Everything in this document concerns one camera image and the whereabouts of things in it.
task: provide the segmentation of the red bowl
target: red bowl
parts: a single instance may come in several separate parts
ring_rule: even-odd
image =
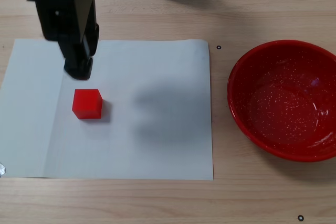
[[[336,56],[279,40],[246,53],[227,87],[233,118],[262,149],[301,162],[336,156]]]

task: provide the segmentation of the red cube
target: red cube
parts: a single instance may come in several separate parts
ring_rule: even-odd
[[[100,119],[102,104],[98,89],[76,89],[72,111],[78,119]]]

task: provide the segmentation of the wooden table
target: wooden table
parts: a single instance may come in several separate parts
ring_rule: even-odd
[[[336,0],[96,3],[101,39],[209,42],[214,181],[1,178],[1,224],[336,223],[336,158],[302,164],[259,150],[226,101],[231,68],[258,44],[298,39],[336,53]],[[43,38],[34,3],[0,0],[0,30],[2,81],[14,39]]]

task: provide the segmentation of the robotic arm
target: robotic arm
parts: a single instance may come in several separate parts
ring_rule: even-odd
[[[36,3],[44,37],[58,42],[65,71],[74,79],[88,80],[99,38],[95,0],[28,1]]]

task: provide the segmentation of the bowl rim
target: bowl rim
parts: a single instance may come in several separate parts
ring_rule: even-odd
[[[292,161],[297,161],[297,162],[318,162],[318,161],[323,161],[323,160],[335,157],[336,156],[336,150],[333,151],[333,152],[324,154],[324,155],[317,155],[317,156],[298,156],[298,155],[293,155],[293,154],[288,154],[288,153],[281,152],[281,151],[279,151],[279,150],[277,150],[273,147],[270,147],[270,146],[266,145],[265,143],[260,141],[257,137],[253,136],[253,134],[244,126],[243,122],[237,116],[237,110],[236,110],[236,108],[234,106],[234,103],[233,103],[233,85],[234,85],[234,80],[235,80],[235,76],[236,76],[236,73],[237,73],[238,69],[242,66],[242,64],[250,56],[252,56],[256,52],[260,51],[261,49],[264,49],[264,48],[269,47],[269,46],[274,46],[274,45],[277,45],[277,46],[279,46],[279,45],[305,46],[305,47],[308,47],[310,49],[314,49],[316,51],[321,52],[322,54],[324,54],[325,56],[333,59],[336,62],[336,56],[334,54],[332,54],[331,52],[329,52],[329,51],[327,51],[327,50],[325,50],[325,49],[323,49],[319,46],[316,46],[314,44],[299,41],[299,40],[275,40],[275,41],[271,41],[271,42],[261,44],[261,45],[255,47],[255,48],[251,49],[249,52],[244,54],[237,61],[237,63],[233,67],[233,69],[231,71],[231,74],[228,78],[228,82],[227,82],[227,102],[228,102],[228,106],[229,106],[232,117],[234,118],[234,120],[237,123],[240,130],[253,143],[255,143],[257,146],[259,146],[260,148],[262,148],[266,152],[269,152],[269,153],[271,153],[273,155],[276,155],[278,157],[288,159],[288,160],[292,160]]]

